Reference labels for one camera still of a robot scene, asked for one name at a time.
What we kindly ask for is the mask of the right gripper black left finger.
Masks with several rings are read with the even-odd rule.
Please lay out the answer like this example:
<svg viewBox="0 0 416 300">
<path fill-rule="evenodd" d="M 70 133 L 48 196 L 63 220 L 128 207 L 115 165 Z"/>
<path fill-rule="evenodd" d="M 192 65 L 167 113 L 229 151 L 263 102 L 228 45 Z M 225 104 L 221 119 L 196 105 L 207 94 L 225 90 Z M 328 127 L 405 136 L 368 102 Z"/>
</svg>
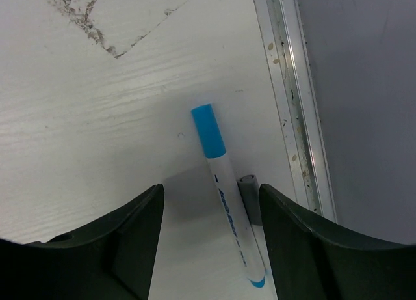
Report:
<svg viewBox="0 0 416 300">
<path fill-rule="evenodd" d="M 48 242 L 1 240 L 2 299 L 148 299 L 164 211 L 157 184 Z"/>
</svg>

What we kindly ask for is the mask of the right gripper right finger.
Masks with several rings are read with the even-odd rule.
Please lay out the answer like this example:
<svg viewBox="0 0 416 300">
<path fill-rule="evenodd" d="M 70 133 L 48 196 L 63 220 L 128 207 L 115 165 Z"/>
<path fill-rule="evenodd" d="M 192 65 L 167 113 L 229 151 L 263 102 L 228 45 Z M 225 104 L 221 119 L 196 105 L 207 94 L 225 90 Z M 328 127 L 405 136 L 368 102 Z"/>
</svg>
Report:
<svg viewBox="0 0 416 300">
<path fill-rule="evenodd" d="M 259 188 L 278 299 L 414 299 L 415 246 L 372 238 Z"/>
</svg>

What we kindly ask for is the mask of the white pen blue cap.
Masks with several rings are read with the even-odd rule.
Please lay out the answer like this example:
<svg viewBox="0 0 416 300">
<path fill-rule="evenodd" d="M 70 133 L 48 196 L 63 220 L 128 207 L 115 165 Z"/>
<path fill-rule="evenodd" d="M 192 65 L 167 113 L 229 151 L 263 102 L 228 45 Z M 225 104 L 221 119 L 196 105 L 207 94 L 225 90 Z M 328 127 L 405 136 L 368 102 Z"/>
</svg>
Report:
<svg viewBox="0 0 416 300">
<path fill-rule="evenodd" d="M 207 159 L 216 192 L 233 234 L 239 260 L 251 285 L 262 288 L 266 269 L 243 204 L 230 158 L 210 104 L 193 108 L 191 114 Z"/>
</svg>

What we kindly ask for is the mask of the aluminium side rail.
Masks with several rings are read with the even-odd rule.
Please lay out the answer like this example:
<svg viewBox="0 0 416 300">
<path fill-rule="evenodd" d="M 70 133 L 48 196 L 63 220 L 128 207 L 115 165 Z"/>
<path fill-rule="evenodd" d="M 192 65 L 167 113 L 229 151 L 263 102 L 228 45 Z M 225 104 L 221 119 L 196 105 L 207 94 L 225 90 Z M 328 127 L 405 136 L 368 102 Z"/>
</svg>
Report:
<svg viewBox="0 0 416 300">
<path fill-rule="evenodd" d="M 336 222 L 297 0 L 253 0 L 297 203 Z"/>
</svg>

